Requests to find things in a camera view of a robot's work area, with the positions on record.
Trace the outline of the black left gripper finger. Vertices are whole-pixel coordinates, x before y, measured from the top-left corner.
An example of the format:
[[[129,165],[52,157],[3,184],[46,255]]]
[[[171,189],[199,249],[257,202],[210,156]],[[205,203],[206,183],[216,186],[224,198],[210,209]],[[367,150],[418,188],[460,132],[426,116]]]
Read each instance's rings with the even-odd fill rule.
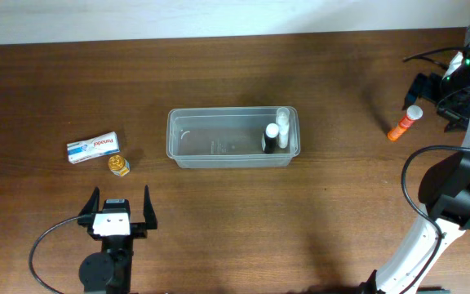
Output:
[[[146,229],[157,229],[157,217],[150,199],[149,187],[144,187],[143,216]]]
[[[95,214],[98,212],[100,202],[100,190],[98,187],[95,187],[92,195],[83,206],[82,210],[79,212],[79,219],[77,220],[78,225],[80,226],[89,226],[93,224]]]

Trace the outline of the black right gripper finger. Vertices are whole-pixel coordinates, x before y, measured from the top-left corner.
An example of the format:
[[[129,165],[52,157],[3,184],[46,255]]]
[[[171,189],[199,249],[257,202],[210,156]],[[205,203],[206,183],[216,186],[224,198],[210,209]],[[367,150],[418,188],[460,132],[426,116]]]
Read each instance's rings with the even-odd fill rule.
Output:
[[[414,105],[423,89],[425,88],[427,82],[427,76],[423,73],[418,73],[411,83],[408,92],[404,98],[404,104],[402,110],[407,110],[410,106]]]
[[[455,113],[444,112],[443,116],[449,122],[445,126],[444,132],[449,131],[466,131],[468,128],[468,120],[463,116],[458,116]]]

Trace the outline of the orange tube white cap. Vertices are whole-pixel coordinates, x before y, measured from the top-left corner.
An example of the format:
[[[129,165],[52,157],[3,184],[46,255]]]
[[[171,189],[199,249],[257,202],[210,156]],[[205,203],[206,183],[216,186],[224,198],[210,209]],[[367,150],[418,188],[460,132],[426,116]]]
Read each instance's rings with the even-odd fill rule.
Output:
[[[390,141],[398,140],[415,121],[423,117],[423,110],[418,105],[412,105],[407,108],[405,116],[399,123],[387,134]]]

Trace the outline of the clear plastic container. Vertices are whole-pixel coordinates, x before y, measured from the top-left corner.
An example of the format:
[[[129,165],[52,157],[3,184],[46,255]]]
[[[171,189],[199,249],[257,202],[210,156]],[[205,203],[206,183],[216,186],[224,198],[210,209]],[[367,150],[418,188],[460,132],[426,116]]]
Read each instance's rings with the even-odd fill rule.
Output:
[[[266,154],[265,128],[283,110],[288,144]],[[181,168],[285,167],[300,153],[297,110],[292,106],[173,109],[168,114],[166,154]]]

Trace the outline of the white translucent tube bottle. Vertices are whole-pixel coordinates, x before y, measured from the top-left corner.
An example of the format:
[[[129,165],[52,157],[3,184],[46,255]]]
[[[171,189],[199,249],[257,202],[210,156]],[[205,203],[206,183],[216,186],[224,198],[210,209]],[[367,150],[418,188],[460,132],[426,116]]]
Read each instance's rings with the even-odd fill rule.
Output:
[[[278,146],[285,149],[288,146],[290,129],[290,110],[281,107],[277,110],[276,124],[279,126]]]

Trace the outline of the black bottle white cap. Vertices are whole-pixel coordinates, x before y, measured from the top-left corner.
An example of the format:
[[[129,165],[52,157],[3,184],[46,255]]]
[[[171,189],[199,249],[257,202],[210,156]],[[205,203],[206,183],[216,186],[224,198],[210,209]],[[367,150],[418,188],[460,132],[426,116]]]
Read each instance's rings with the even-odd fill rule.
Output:
[[[279,135],[279,126],[276,123],[270,123],[266,126],[262,140],[262,150],[265,154],[272,154],[277,148]]]

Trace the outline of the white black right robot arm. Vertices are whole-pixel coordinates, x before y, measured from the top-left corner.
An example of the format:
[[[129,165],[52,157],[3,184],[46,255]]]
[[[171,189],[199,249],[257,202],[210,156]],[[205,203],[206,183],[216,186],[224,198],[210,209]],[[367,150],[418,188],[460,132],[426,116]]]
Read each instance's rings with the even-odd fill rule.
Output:
[[[460,146],[445,149],[451,155],[430,167],[419,186],[418,199],[406,201],[417,213],[392,258],[361,283],[359,293],[417,293],[423,278],[440,255],[470,229],[470,25],[454,58],[441,64],[443,75],[418,74],[408,90],[406,116],[388,133],[395,140],[423,115],[418,98],[432,102],[446,120],[447,131],[465,132]]]

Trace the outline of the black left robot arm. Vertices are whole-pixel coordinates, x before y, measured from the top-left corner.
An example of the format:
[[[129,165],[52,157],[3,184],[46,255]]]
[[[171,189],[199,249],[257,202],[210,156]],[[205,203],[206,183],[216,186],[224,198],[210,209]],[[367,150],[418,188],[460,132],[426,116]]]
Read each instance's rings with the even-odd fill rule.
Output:
[[[126,199],[108,199],[102,206],[99,203],[100,190],[95,188],[78,214],[78,225],[101,242],[100,251],[81,263],[78,276],[85,293],[129,293],[134,241],[146,239],[150,230],[157,229],[149,187],[144,187],[143,222],[131,221],[130,203]]]

